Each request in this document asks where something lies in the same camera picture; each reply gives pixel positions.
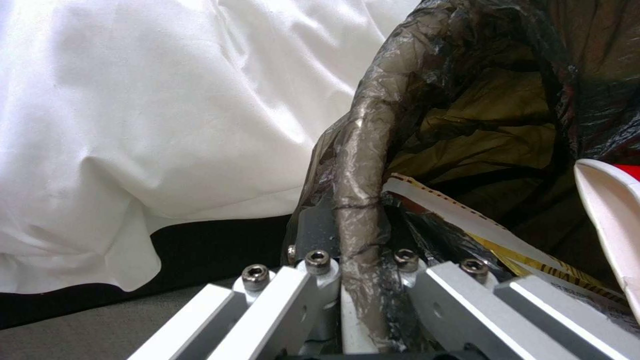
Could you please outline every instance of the black surface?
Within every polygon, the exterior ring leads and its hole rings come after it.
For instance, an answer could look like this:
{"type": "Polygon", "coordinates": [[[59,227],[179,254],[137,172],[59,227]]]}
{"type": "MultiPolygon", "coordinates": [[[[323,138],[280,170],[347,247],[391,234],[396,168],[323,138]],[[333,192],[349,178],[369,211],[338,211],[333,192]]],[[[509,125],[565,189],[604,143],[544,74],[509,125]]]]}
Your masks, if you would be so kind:
{"type": "Polygon", "coordinates": [[[238,276],[250,264],[280,264],[289,216],[196,222],[152,234],[162,270],[132,292],[108,284],[84,284],[49,293],[0,293],[0,329],[170,290],[238,276]]]}
{"type": "Polygon", "coordinates": [[[459,351],[404,354],[283,356],[277,360],[486,360],[486,358],[474,351],[459,351]]]}

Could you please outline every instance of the crumpled plastic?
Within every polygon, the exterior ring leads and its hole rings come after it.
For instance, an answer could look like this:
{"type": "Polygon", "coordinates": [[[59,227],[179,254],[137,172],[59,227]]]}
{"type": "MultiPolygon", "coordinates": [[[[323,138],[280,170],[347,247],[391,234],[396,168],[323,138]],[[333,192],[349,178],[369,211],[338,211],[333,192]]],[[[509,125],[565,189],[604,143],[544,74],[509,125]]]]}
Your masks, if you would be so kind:
{"type": "Polygon", "coordinates": [[[344,289],[381,350],[387,239],[376,224],[391,171],[609,276],[597,246],[567,251],[597,244],[570,169],[577,158],[640,163],[639,10],[623,0],[425,0],[389,36],[349,113],[318,141],[285,241],[296,241],[300,211],[332,191],[344,289]]]}
{"type": "Polygon", "coordinates": [[[476,258],[487,264],[498,281],[513,277],[489,249],[439,214],[420,209],[411,200],[387,192],[383,193],[382,203],[389,224],[394,228],[387,245],[395,249],[413,250],[424,258],[427,266],[476,258]]]}

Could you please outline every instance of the white fabric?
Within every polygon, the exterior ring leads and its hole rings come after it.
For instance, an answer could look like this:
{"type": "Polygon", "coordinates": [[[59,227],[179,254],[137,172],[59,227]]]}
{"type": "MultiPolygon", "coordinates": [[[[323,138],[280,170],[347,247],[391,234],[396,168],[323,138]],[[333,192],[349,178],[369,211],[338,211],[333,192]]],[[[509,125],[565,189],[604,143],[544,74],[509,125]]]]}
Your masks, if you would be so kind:
{"type": "Polygon", "coordinates": [[[159,227],[292,211],[417,2],[0,1],[0,291],[131,291],[159,227]]]}

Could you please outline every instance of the gray surface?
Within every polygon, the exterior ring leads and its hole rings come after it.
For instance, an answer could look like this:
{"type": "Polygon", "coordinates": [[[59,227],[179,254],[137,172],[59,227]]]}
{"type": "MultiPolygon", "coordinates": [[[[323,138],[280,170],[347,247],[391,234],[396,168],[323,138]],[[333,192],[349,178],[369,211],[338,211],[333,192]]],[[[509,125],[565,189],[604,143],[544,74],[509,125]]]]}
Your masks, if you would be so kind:
{"type": "Polygon", "coordinates": [[[0,331],[0,359],[126,359],[203,287],[0,331]]]}

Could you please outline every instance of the trash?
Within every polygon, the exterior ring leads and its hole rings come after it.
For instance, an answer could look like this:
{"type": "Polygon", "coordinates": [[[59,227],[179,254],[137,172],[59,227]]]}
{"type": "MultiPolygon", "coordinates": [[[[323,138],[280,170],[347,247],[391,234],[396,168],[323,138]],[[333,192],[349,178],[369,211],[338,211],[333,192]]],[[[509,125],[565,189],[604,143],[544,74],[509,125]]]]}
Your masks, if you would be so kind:
{"type": "Polygon", "coordinates": [[[380,272],[396,229],[374,225],[392,172],[616,286],[572,168],[640,163],[638,11],[623,0],[425,0],[389,36],[349,113],[319,139],[285,239],[332,193],[343,287],[379,350],[395,346],[380,272]]]}
{"type": "Polygon", "coordinates": [[[444,261],[459,263],[465,257],[472,257],[486,263],[500,282],[511,277],[507,271],[517,276],[533,274],[595,308],[626,331],[640,336],[640,326],[623,294],[536,249],[483,214],[399,174],[392,175],[383,191],[387,195],[384,203],[397,207],[405,224],[415,230],[411,237],[423,249],[428,265],[444,261]],[[433,219],[440,223],[429,224],[433,219]],[[461,232],[458,238],[451,236],[456,234],[455,228],[461,232]],[[453,251],[441,254],[438,249],[442,248],[453,251]],[[464,254],[452,254],[456,251],[464,254]]]}

